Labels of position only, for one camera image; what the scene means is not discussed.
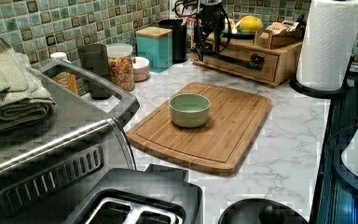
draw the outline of dish towel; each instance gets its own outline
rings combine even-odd
[[[16,53],[0,37],[0,131],[28,125],[55,111],[56,104],[42,86],[42,74],[28,57]]]

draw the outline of glass jar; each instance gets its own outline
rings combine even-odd
[[[126,91],[132,91],[135,87],[132,46],[128,44],[107,45],[107,57],[111,81]]]

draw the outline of white marble countertop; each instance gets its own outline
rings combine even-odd
[[[272,88],[187,61],[135,83],[131,93],[141,106],[124,130],[127,132],[190,82],[257,93],[272,101],[268,118],[235,175],[224,177],[187,169],[188,181],[202,188],[200,223],[217,223],[231,204],[249,198],[283,203],[309,220],[330,101],[300,94],[288,82]],[[109,111],[115,101],[99,104]],[[186,169],[132,149],[138,170],[144,171],[150,163]]]

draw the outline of toaster oven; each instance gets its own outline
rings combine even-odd
[[[69,63],[41,69],[58,105],[29,127],[0,132],[0,223],[63,223],[111,169],[136,170],[122,127],[139,108],[130,93]],[[108,89],[120,102],[105,113],[50,78],[61,72]]]

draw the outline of teal canister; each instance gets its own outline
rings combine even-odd
[[[172,66],[172,30],[147,27],[136,32],[138,56],[150,62],[150,71],[160,73]]]

